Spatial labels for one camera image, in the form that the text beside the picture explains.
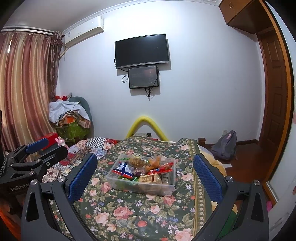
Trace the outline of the red snack bag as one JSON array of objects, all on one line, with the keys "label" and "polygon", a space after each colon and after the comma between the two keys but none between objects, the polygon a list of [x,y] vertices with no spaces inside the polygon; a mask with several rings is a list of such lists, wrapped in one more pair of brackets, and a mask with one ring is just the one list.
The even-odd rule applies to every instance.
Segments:
[{"label": "red snack bag", "polygon": [[174,165],[173,162],[165,163],[165,164],[161,165],[159,168],[150,170],[147,174],[148,175],[152,175],[152,174],[162,175],[165,173],[169,173],[172,171],[173,165]]}]

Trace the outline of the green peas snack bag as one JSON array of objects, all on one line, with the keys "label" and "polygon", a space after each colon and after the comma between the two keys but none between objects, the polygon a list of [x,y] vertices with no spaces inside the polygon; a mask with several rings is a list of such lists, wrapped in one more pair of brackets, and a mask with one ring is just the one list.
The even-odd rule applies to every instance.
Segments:
[{"label": "green peas snack bag", "polygon": [[121,180],[123,183],[127,184],[127,185],[136,185],[139,178],[137,177],[132,177],[131,179],[130,178],[126,178],[126,177],[123,177],[123,176],[119,176],[118,177],[119,180]]}]

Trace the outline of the biscuit pack with barcode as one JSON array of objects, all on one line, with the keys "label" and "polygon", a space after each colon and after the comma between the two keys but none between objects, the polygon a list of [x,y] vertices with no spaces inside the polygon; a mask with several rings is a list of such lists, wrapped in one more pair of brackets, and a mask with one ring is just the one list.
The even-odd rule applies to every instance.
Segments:
[{"label": "biscuit pack with barcode", "polygon": [[171,172],[164,173],[161,175],[161,180],[163,185],[171,185],[172,180],[171,180]]}]

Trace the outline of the blue white snack bag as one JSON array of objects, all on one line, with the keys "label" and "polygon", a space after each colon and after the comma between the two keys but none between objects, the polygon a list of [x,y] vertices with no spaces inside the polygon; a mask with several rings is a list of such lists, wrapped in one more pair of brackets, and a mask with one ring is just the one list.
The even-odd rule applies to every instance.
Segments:
[{"label": "blue white snack bag", "polygon": [[118,162],[118,164],[112,168],[112,172],[119,176],[127,179],[134,178],[134,167],[129,164],[129,162]]}]

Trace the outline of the red box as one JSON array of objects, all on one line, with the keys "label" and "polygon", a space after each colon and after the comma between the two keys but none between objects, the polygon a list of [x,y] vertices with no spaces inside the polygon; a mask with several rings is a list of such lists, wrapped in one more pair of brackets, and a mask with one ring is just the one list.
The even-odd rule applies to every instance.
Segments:
[{"label": "red box", "polygon": [[49,133],[49,134],[46,134],[45,136],[42,136],[40,137],[39,139],[36,139],[36,141],[39,141],[43,138],[46,138],[48,140],[48,145],[46,145],[45,147],[43,147],[43,151],[45,149],[48,149],[49,147],[53,146],[54,144],[57,143],[56,139],[58,138],[58,134],[57,133]]}]

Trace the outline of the pink plush toy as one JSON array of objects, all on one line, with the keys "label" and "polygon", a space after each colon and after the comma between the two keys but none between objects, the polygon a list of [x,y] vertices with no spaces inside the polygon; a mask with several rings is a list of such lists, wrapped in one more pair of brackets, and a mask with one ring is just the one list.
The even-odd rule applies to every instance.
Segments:
[{"label": "pink plush toy", "polygon": [[57,137],[55,138],[55,141],[57,142],[58,146],[64,146],[67,150],[69,149],[69,147],[66,144],[66,141],[63,138]]}]

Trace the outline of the pile of clothes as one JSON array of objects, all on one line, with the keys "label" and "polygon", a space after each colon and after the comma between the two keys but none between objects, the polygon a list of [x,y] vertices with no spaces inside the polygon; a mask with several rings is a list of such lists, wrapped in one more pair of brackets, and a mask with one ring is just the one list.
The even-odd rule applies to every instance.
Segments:
[{"label": "pile of clothes", "polygon": [[92,128],[92,115],[86,99],[79,96],[54,96],[49,103],[49,121],[66,144],[87,138]]}]

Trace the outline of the floral green bedspread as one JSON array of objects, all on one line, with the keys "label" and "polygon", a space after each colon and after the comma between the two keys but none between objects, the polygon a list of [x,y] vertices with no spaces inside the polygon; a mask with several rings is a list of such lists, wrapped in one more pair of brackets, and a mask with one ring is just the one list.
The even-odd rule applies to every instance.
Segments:
[{"label": "floral green bedspread", "polygon": [[[193,169],[197,153],[226,174],[222,163],[193,139],[172,143],[143,137],[122,140],[98,160],[74,208],[99,240],[191,240],[216,207]],[[157,196],[113,189],[106,175],[121,154],[174,158],[177,166],[173,194]]]}]

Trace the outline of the grey backpack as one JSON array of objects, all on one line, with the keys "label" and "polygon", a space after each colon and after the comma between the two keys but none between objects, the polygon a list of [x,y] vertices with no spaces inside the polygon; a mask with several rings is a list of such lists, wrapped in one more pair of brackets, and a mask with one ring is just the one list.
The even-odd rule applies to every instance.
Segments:
[{"label": "grey backpack", "polygon": [[210,152],[215,158],[230,161],[236,155],[237,149],[237,135],[236,132],[231,130],[222,136],[216,144],[214,144]]}]

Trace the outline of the striped pink curtain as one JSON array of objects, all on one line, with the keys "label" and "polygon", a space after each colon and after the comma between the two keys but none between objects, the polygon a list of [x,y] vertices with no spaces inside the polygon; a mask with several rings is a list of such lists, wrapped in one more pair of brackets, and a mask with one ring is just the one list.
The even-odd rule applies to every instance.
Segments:
[{"label": "striped pink curtain", "polygon": [[5,150],[55,132],[49,121],[56,87],[54,48],[48,35],[1,33],[1,145]]}]

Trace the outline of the clear bag green zip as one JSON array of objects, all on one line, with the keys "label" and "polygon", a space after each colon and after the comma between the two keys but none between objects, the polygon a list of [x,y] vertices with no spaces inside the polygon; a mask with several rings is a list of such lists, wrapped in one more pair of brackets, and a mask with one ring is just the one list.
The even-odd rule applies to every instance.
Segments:
[{"label": "clear bag green zip", "polygon": [[123,155],[119,157],[119,161],[132,168],[142,168],[148,163],[146,159],[137,155]]}]

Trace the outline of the brown wooden door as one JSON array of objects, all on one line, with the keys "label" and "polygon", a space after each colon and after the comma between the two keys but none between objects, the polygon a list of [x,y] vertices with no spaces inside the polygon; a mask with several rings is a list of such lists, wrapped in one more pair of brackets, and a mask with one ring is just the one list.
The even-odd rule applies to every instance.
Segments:
[{"label": "brown wooden door", "polygon": [[264,63],[265,107],[259,143],[273,156],[264,182],[271,180],[287,145],[292,125],[294,83],[287,42],[267,1],[260,1],[271,21],[257,34]]}]

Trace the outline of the white air conditioner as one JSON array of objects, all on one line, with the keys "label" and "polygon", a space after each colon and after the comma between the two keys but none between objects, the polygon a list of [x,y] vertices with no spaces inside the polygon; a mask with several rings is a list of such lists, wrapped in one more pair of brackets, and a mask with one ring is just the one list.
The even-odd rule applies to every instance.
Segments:
[{"label": "white air conditioner", "polygon": [[64,46],[66,49],[71,48],[74,45],[103,32],[104,18],[102,16],[97,16],[67,30],[64,33]]}]

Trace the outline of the wooden overhead cabinet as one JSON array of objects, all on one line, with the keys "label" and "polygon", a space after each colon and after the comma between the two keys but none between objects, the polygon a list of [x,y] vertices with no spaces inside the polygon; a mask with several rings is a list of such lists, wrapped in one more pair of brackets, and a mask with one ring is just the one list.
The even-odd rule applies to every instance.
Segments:
[{"label": "wooden overhead cabinet", "polygon": [[226,24],[249,34],[273,31],[274,25],[263,1],[223,0],[219,4]]}]

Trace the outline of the black wall television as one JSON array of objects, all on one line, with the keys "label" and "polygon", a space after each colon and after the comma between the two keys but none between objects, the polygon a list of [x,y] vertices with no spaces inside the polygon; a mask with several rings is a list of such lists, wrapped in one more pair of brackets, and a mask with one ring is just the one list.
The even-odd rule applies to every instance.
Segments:
[{"label": "black wall television", "polygon": [[166,34],[133,37],[114,42],[117,69],[169,63]]}]

